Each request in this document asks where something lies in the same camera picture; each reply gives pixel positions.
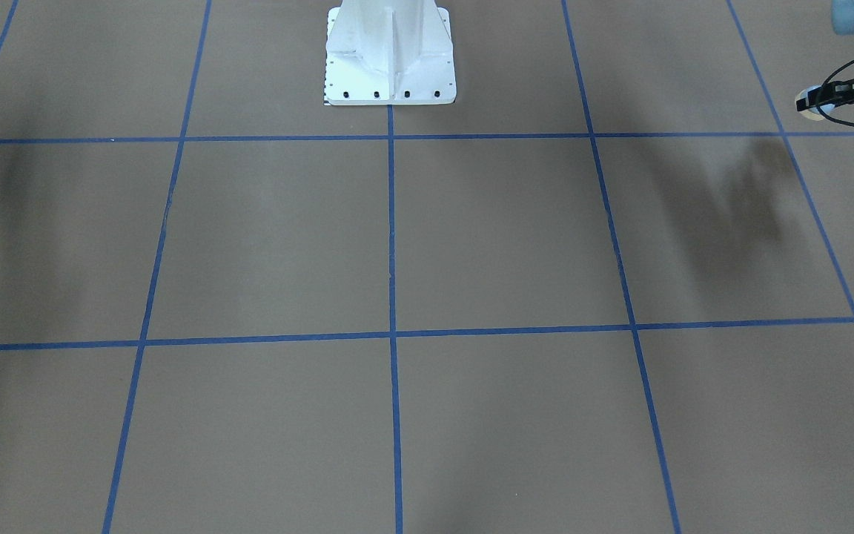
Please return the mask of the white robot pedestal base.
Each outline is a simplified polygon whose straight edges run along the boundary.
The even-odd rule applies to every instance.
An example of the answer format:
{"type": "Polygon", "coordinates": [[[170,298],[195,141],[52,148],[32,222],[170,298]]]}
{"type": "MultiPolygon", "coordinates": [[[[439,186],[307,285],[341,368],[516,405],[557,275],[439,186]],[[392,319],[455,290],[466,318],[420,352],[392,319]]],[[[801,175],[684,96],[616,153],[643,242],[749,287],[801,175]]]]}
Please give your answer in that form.
{"type": "Polygon", "coordinates": [[[342,1],[328,11],[323,104],[457,100],[450,13],[434,1],[342,1]]]}

